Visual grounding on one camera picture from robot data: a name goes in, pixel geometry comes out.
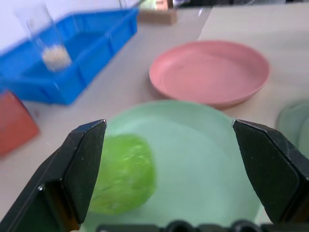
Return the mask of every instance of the white tabletop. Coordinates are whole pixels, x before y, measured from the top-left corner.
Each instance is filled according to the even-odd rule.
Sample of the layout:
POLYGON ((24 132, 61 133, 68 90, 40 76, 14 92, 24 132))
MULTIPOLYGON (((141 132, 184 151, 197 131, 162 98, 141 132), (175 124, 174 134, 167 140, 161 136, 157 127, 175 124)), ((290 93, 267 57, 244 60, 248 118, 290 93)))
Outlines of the white tabletop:
MULTIPOLYGON (((287 102, 309 97, 308 6, 215 8, 211 12, 202 39, 245 43, 262 52, 272 66, 266 86, 249 101, 225 110, 227 114, 274 126, 287 102)), ((152 61, 175 45, 197 40, 209 12, 203 10, 198 16, 199 10, 181 11, 173 26, 139 25, 137 35, 69 107, 26 102, 41 134, 0 160, 0 218, 71 130, 100 118, 108 120, 135 104, 161 99, 149 81, 152 61)))

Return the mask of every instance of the clear glass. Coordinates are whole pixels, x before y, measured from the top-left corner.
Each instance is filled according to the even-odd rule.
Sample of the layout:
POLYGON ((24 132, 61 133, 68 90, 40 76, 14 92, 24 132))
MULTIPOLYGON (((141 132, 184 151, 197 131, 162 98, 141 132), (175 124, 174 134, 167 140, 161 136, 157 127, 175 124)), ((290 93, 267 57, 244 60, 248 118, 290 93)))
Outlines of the clear glass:
POLYGON ((50 71, 59 71, 71 64, 62 36, 54 24, 46 5, 39 4, 15 12, 42 60, 50 71))

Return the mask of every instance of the red object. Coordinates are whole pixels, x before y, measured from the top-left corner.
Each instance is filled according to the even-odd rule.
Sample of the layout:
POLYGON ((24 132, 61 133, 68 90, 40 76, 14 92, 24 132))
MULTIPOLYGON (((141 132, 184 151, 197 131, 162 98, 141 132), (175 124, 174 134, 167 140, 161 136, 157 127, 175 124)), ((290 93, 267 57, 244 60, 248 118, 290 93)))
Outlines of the red object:
POLYGON ((225 41, 199 41, 160 55, 150 80, 164 95, 226 108, 249 99, 269 75, 269 64, 247 46, 225 41))
POLYGON ((39 133, 22 102, 11 92, 0 94, 0 156, 21 146, 39 133))

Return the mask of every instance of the blue tray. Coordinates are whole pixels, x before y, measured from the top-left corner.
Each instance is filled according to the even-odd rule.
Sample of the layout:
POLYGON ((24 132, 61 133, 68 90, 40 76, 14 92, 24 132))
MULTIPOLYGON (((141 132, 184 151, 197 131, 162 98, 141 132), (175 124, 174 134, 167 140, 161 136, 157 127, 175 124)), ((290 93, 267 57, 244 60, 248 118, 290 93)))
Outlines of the blue tray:
MULTIPOLYGON (((137 32, 138 9, 71 14, 56 23, 73 63, 50 72, 26 41, 0 58, 0 86, 20 99, 71 104, 137 32)), ((50 28, 39 36, 53 40, 50 28)))

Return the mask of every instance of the green plate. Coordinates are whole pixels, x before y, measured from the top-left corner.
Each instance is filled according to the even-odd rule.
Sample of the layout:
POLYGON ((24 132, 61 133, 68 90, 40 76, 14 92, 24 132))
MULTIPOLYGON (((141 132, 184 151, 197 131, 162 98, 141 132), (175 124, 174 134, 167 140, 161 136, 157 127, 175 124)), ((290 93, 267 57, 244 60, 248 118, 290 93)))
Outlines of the green plate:
POLYGON ((309 159, 309 100, 287 105, 278 116, 277 128, 309 159))
POLYGON ((176 219, 193 225, 255 220, 260 207, 241 159, 233 118, 210 107, 156 101, 108 122, 110 135, 133 133, 147 140, 157 168, 157 189, 140 208, 119 216, 89 212, 83 225, 155 224, 176 219))

